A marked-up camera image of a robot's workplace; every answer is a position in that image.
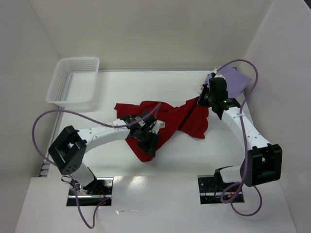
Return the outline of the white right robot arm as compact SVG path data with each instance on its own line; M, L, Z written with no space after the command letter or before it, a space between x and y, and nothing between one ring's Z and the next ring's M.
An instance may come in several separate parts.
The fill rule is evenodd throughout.
M213 71L203 84L199 105L210 108L237 137L246 152L241 166L226 166L215 171L220 184L240 183L252 187L277 181L281 176L282 149L271 144L249 121L235 98L229 98L223 75Z

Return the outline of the red t-shirt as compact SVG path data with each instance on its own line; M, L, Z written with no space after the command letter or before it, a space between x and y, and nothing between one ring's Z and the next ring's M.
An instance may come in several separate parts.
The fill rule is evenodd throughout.
M159 141L156 149L160 149L176 131L181 131L196 139L205 139L208 128L208 108L197 104L198 98L187 100L179 107L173 107L162 102L156 118L165 122L165 128L159 131ZM142 114L152 111L158 105L158 101L142 101L140 105L117 103L114 107L117 118L125 115Z

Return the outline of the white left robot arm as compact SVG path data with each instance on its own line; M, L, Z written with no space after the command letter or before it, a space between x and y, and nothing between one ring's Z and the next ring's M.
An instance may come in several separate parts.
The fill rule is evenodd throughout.
M48 152L63 176L70 176L88 194L99 186L98 179L83 163L90 150L117 140L133 138L138 149L154 157L160 138L159 131L165 122L156 119L148 111L141 115L125 115L110 124L77 130L65 127L50 145Z

